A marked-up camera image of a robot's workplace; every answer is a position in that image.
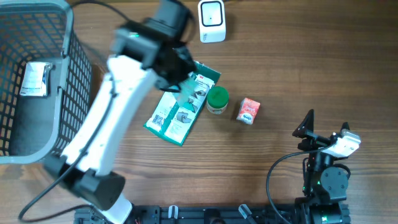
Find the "green 3M package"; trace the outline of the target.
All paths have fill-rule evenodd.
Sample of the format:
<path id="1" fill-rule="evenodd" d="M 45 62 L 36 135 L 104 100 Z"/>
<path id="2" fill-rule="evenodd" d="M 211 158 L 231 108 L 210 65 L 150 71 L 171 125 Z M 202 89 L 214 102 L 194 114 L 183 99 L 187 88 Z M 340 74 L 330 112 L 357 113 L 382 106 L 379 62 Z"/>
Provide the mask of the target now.
<path id="1" fill-rule="evenodd" d="M 208 92 L 216 85 L 221 73 L 195 62 L 196 70 L 188 79 L 175 86 L 176 93 L 165 92 L 144 127 L 156 136 L 181 146 L 188 136 Z"/>

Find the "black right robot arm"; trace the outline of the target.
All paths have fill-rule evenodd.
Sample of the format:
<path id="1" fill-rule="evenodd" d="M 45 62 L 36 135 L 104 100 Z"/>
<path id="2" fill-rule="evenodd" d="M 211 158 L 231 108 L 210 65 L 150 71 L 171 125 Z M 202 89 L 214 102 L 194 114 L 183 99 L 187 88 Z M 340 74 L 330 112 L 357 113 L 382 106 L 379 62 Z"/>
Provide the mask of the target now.
<path id="1" fill-rule="evenodd" d="M 339 133 L 323 137 L 314 133 L 314 110 L 309 110 L 292 133 L 302 140 L 298 149 L 306 152 L 303 197 L 295 199 L 294 223 L 350 224 L 349 208 L 343 203 L 351 176 L 350 169 L 337 163 L 359 149 L 361 138 L 344 122 Z"/>

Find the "white blue pouch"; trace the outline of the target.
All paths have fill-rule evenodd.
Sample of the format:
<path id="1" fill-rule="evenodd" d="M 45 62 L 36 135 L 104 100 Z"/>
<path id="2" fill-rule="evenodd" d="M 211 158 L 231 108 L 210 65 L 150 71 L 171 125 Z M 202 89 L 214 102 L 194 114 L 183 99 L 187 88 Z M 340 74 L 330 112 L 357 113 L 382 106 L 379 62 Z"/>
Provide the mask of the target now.
<path id="1" fill-rule="evenodd" d="M 26 97 L 47 97 L 52 67 L 53 64 L 49 62 L 28 62 L 19 94 Z"/>

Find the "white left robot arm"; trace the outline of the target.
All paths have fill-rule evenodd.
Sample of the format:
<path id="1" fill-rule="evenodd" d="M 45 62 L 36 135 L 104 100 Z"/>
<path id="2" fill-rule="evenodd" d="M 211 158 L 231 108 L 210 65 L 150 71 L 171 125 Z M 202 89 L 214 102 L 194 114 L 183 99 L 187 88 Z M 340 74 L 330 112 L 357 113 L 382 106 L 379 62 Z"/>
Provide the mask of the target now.
<path id="1" fill-rule="evenodd" d="M 192 13 L 179 1 L 162 1 L 154 17 L 116 30 L 108 73 L 81 128 L 45 170 L 111 223 L 132 221 L 123 195 L 125 178 L 114 173 L 119 142 L 152 88 L 178 92 L 196 69 L 182 35 Z"/>

